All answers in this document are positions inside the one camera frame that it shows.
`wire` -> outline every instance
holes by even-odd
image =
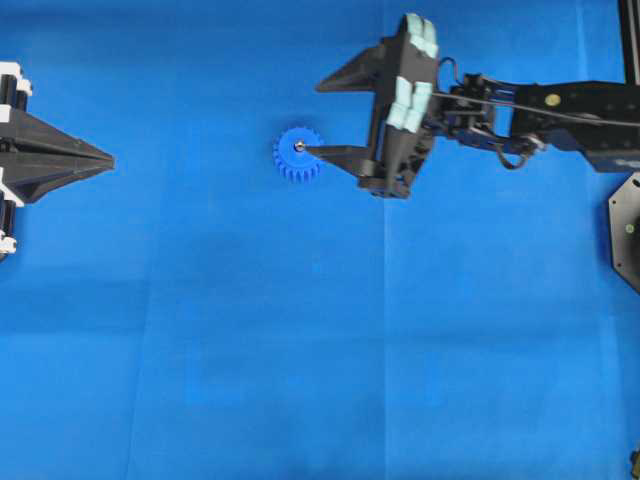
[[[445,63],[450,63],[453,66],[453,78],[458,85],[462,85],[462,82],[460,82],[458,62],[456,62],[456,59],[453,57],[444,57],[442,60],[440,60],[440,65],[438,65],[438,67],[442,67],[442,65],[444,65]]]
[[[527,165],[529,158],[531,158],[531,155],[522,154],[520,155],[520,161],[518,163],[511,163],[509,160],[507,160],[507,157],[505,157],[504,150],[502,149],[501,145],[498,145],[496,143],[494,145],[494,148],[496,150],[496,153],[498,154],[498,159],[500,160],[500,163],[507,170],[520,170],[521,168],[524,168]]]
[[[562,118],[574,123],[587,123],[590,125],[610,125],[615,127],[629,127],[640,128],[638,122],[625,122],[622,120],[601,120],[596,118],[579,117],[578,115],[570,115],[567,113],[552,112],[551,110],[545,110],[543,108],[527,107],[526,105],[520,105],[517,103],[500,102],[498,100],[480,100],[473,97],[465,97],[463,95],[454,95],[452,93],[434,92],[434,97],[450,98],[452,100],[465,100],[472,103],[480,103],[483,105],[497,105],[501,107],[510,107],[516,110],[524,110],[525,112],[537,113],[538,115],[547,115],[549,117]]]

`blue fabric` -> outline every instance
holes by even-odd
[[[271,158],[293,125],[364,141],[370,98],[313,85],[408,11],[466,72],[622,81],[615,2],[3,7],[31,112],[118,160],[20,212],[3,480],[625,478],[640,297],[605,209],[624,177],[439,141],[383,203]]]

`black mounting plate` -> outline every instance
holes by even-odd
[[[640,174],[609,199],[613,267],[640,293]]]

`metal rod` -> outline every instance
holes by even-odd
[[[640,0],[618,0],[626,82],[640,85]]]

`blue gear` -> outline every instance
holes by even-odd
[[[306,150],[298,152],[298,142],[319,147],[324,142],[318,132],[310,128],[296,127],[284,132],[273,146],[273,160],[280,173],[292,182],[308,183],[320,173],[322,161]]]

